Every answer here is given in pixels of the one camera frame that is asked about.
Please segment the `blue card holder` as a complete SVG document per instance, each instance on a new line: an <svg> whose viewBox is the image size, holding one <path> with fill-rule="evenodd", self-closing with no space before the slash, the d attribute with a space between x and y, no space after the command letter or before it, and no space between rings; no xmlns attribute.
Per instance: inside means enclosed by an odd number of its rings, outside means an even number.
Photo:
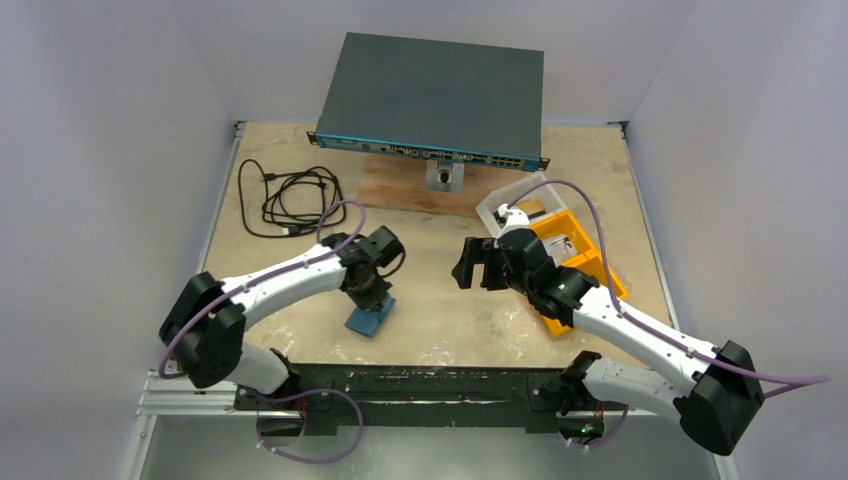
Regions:
<svg viewBox="0 0 848 480"><path fill-rule="evenodd" d="M388 295L376 310L366 311L355 308L344 323L344 326L359 335L372 338L379 331L384 321L392 311L396 299Z"/></svg>

